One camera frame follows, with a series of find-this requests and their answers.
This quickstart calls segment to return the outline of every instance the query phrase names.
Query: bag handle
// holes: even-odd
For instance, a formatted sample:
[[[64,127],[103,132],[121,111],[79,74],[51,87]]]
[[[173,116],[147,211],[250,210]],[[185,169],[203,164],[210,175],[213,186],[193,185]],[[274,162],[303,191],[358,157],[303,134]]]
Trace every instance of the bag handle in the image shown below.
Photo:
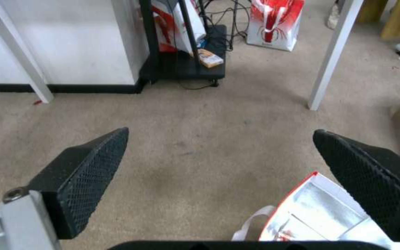
[[[245,223],[243,223],[242,228],[234,233],[232,236],[231,241],[244,241],[246,239],[246,235],[248,234],[249,226],[251,226],[251,222],[254,219],[254,217],[257,217],[259,215],[265,215],[265,216],[270,216],[273,211],[274,211],[275,206],[265,206],[259,209],[257,212],[255,212],[251,217],[249,217]]]

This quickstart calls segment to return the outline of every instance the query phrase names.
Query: black cable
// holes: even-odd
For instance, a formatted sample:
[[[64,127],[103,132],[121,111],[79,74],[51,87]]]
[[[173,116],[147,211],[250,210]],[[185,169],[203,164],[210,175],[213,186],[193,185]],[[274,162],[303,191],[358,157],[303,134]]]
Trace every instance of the black cable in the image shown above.
[[[241,8],[237,8],[236,9],[236,11],[238,11],[238,10],[241,10],[241,9],[244,9],[245,10],[245,12],[246,12],[246,16],[248,17],[248,22],[247,22],[247,25],[246,25],[246,28],[245,28],[245,30],[244,31],[241,31],[241,30],[239,30],[238,29],[238,26],[237,26],[237,23],[236,23],[236,21],[234,22],[234,26],[235,26],[235,30],[237,31],[237,33],[234,35],[234,36],[231,36],[231,35],[226,35],[226,36],[231,36],[232,38],[234,38],[234,37],[236,37],[236,36],[241,36],[241,37],[243,37],[243,38],[246,38],[247,36],[248,36],[248,34],[246,33],[247,32],[247,30],[248,30],[248,28],[249,28],[249,21],[250,21],[250,16],[249,16],[249,12],[248,12],[248,9],[249,8],[251,8],[251,7],[246,7],[246,6],[244,6],[243,4],[241,4],[241,3],[239,3],[239,2],[236,2],[235,0],[231,0],[232,2],[234,2],[234,3],[237,3]],[[209,15],[211,15],[211,17],[209,17],[209,16],[207,16],[207,18],[209,18],[210,19],[210,22],[211,22],[211,25],[212,26],[215,26],[215,25],[217,25],[222,19],[223,19],[223,17],[225,16],[225,14],[226,13],[228,13],[229,11],[234,11],[234,8],[227,8],[227,9],[225,9],[224,11],[217,11],[217,12],[206,12],[205,14],[209,14]],[[216,14],[221,14],[221,16],[220,16],[220,18],[216,21],[216,22],[213,22],[212,21],[212,17],[213,17],[213,15],[216,15]]]

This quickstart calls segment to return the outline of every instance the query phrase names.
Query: red and white shopping bag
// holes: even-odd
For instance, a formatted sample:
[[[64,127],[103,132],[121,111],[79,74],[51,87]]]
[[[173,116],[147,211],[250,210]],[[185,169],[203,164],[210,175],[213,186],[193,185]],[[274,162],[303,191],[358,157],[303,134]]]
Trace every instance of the red and white shopping bag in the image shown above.
[[[195,42],[198,43],[206,35],[205,28],[195,10],[195,2],[192,0],[184,0],[184,2]],[[176,52],[178,49],[192,55],[191,44],[178,0],[152,0],[151,4],[160,51]]]
[[[292,51],[305,0],[252,0],[248,44]]]
[[[314,172],[279,203],[254,213],[232,241],[246,238],[251,221],[259,215],[269,219],[259,241],[363,241],[400,250],[349,193],[327,177]]]

